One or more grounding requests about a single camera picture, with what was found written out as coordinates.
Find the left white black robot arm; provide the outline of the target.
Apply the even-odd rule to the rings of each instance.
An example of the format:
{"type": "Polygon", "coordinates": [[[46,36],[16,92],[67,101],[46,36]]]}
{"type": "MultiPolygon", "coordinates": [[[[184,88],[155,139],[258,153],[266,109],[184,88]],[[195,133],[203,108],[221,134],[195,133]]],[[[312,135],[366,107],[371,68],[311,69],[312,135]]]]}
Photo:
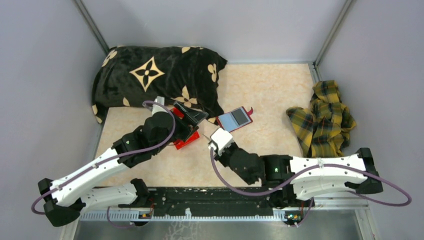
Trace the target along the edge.
{"type": "Polygon", "coordinates": [[[44,201],[42,213],[52,226],[70,224],[91,210],[146,206],[151,194],[142,179],[109,187],[101,186],[101,182],[150,160],[170,143],[187,141],[208,117],[206,112],[180,102],[173,105],[176,112],[151,100],[143,105],[151,110],[151,116],[103,154],[65,177],[38,182],[40,199],[44,201]]]}

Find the dark card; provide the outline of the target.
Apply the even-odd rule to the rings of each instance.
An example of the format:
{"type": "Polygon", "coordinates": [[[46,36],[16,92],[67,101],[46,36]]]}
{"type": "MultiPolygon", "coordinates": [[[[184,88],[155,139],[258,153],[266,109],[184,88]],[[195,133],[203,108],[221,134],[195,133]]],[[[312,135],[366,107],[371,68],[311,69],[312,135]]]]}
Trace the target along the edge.
{"type": "Polygon", "coordinates": [[[237,108],[231,112],[234,120],[237,122],[237,125],[241,126],[250,122],[248,115],[246,114],[244,108],[237,108]]]}

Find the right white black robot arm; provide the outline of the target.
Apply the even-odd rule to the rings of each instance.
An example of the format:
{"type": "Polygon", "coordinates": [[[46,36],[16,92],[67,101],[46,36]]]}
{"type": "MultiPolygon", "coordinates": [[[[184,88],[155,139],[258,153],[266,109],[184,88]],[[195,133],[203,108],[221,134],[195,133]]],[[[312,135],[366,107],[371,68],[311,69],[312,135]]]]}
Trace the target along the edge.
{"type": "Polygon", "coordinates": [[[295,206],[319,195],[351,192],[372,195],[383,192],[382,179],[371,150],[360,148],[342,157],[296,157],[291,155],[258,155],[238,147],[235,142],[209,143],[212,167],[222,183],[242,196],[260,197],[280,192],[287,206],[295,206]],[[216,162],[230,168],[245,183],[261,181],[263,191],[241,190],[230,185],[219,173],[216,162]]]}

